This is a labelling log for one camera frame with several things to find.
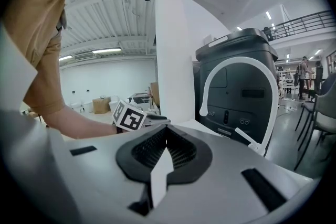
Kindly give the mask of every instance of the backpack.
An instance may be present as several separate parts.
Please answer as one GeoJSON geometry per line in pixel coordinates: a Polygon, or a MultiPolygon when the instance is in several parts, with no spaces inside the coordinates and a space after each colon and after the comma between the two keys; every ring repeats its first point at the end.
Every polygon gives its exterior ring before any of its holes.
{"type": "Polygon", "coordinates": [[[302,66],[301,63],[296,68],[296,72],[294,74],[294,86],[296,87],[299,84],[299,77],[302,74],[302,66]]]}

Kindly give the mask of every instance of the metal railing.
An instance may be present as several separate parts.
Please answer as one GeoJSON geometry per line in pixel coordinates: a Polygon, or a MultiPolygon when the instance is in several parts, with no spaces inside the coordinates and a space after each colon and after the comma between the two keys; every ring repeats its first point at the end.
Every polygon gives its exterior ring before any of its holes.
{"type": "Polygon", "coordinates": [[[294,20],[289,20],[282,24],[271,27],[265,27],[263,32],[268,41],[288,37],[316,29],[335,27],[336,20],[331,10],[318,12],[303,16],[294,20]]]}

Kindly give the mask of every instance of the fluorescent light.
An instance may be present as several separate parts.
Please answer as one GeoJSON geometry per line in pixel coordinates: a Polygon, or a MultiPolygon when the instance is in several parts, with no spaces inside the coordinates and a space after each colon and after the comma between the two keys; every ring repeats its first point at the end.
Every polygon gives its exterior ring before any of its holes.
{"type": "Polygon", "coordinates": [[[63,57],[63,58],[59,58],[58,60],[59,60],[59,61],[63,61],[63,60],[71,59],[71,58],[72,58],[72,56],[69,55],[69,56],[65,56],[65,57],[63,57]]]}
{"type": "Polygon", "coordinates": [[[113,49],[104,49],[104,50],[94,50],[92,51],[94,54],[103,54],[104,52],[113,52],[113,51],[121,51],[120,48],[113,48],[113,49]]]}
{"type": "Polygon", "coordinates": [[[268,17],[270,20],[272,20],[272,17],[271,17],[271,15],[270,15],[269,12],[266,12],[266,15],[267,15],[267,17],[268,17]]]}

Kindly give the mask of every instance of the chair seat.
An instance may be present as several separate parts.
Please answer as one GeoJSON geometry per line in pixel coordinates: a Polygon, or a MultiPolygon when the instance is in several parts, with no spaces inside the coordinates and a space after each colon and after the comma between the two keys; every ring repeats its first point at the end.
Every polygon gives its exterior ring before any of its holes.
{"type": "Polygon", "coordinates": [[[313,110],[314,110],[314,103],[308,103],[308,102],[305,102],[305,103],[303,103],[303,106],[304,106],[309,112],[313,112],[313,110]]]}
{"type": "Polygon", "coordinates": [[[317,114],[316,126],[325,132],[336,134],[336,119],[324,116],[321,113],[317,114]]]}

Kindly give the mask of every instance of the white pillar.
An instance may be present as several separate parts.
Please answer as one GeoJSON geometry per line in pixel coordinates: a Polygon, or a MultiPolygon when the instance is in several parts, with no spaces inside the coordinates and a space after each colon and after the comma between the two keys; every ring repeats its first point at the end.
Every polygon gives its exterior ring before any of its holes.
{"type": "Polygon", "coordinates": [[[182,0],[155,0],[161,114],[173,124],[195,118],[190,38],[182,0]]]}

